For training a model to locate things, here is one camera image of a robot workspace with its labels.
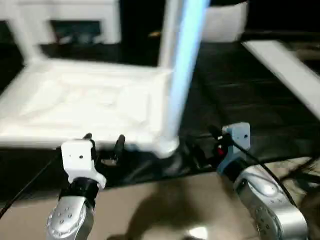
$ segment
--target tan table surface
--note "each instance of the tan table surface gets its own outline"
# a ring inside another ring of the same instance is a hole
[[[0,221],[1,240],[44,240],[57,199],[14,205]],[[216,173],[100,192],[89,240],[183,240],[203,227],[208,240],[256,240],[248,211]]]

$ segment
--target white object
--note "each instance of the white object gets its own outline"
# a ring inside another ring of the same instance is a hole
[[[98,149],[112,148],[120,134],[127,150],[166,158],[177,149],[208,0],[184,0],[182,13],[169,4],[160,54],[169,57],[158,67],[47,58],[20,0],[3,3],[25,68],[0,96],[0,146],[55,148],[92,133]]]
[[[205,12],[202,41],[208,43],[234,42],[241,37],[247,23],[248,3],[212,6]]]
[[[103,43],[121,41],[119,0],[12,0],[37,44],[56,42],[50,20],[99,21]]]
[[[243,44],[320,119],[320,77],[278,41]]]
[[[89,140],[71,140],[61,145],[64,171],[68,174],[68,181],[72,183],[76,178],[95,180],[100,189],[106,186],[106,178],[97,172],[95,160],[92,159],[93,144]]]

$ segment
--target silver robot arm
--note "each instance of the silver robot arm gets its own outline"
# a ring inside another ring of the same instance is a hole
[[[86,240],[94,223],[93,211],[106,178],[95,169],[95,143],[71,140],[61,146],[69,187],[61,193],[46,225],[47,240]]]
[[[307,239],[308,226],[304,216],[260,166],[243,170],[233,187],[255,220],[261,239]]]
[[[217,172],[233,182],[233,189],[256,222],[262,240],[306,240],[307,222],[293,205],[277,181],[260,165],[250,165],[246,156],[228,138],[244,149],[250,148],[250,125],[236,123],[225,126],[218,140],[219,151],[226,150]]]
[[[94,224],[93,208],[83,196],[64,196],[47,221],[47,240],[86,240]]]

